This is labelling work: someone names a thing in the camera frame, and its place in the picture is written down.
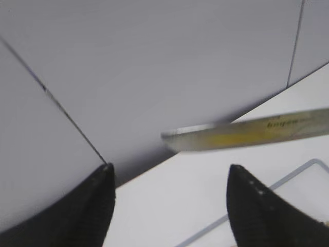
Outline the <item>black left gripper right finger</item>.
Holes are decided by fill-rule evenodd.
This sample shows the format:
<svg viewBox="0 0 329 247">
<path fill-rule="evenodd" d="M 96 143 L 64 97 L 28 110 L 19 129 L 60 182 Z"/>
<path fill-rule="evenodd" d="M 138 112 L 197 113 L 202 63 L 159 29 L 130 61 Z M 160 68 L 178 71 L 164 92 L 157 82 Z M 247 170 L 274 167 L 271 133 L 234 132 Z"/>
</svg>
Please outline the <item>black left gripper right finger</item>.
<svg viewBox="0 0 329 247">
<path fill-rule="evenodd" d="M 328 246 L 328 226 L 286 202 L 241 165 L 229 168 L 226 207 L 237 246 Z"/>
</svg>

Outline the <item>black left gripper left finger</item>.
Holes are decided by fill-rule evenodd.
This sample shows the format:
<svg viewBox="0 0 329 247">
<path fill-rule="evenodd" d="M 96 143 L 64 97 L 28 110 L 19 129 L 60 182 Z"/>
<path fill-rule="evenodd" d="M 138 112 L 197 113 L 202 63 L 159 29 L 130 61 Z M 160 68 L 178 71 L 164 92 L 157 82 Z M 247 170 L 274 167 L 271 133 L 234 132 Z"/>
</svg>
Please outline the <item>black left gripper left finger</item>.
<svg viewBox="0 0 329 247">
<path fill-rule="evenodd" d="M 101 165 L 50 207 L 1 232 L 1 246 L 103 246 L 115 208 L 115 172 Z"/>
</svg>

